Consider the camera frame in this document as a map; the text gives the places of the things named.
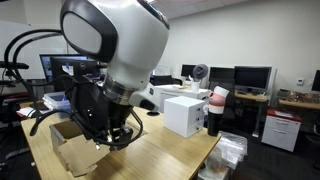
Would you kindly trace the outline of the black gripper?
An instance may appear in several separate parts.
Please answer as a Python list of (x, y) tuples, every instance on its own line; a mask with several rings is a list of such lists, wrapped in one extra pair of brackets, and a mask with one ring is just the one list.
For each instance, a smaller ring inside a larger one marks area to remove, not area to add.
[(133, 107), (109, 100), (102, 89), (89, 81), (68, 88), (71, 118), (84, 136), (95, 143), (122, 149), (134, 141), (133, 129), (125, 125)]

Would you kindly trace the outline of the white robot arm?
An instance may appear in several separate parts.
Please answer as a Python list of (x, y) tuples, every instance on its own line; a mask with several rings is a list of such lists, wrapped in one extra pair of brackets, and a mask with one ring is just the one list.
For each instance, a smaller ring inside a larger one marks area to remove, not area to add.
[(60, 27), (77, 52), (105, 62), (102, 85), (76, 83), (71, 118), (88, 140), (120, 150), (139, 138), (125, 125), (134, 109), (159, 109), (150, 83), (168, 41), (167, 18), (147, 0), (67, 0)]

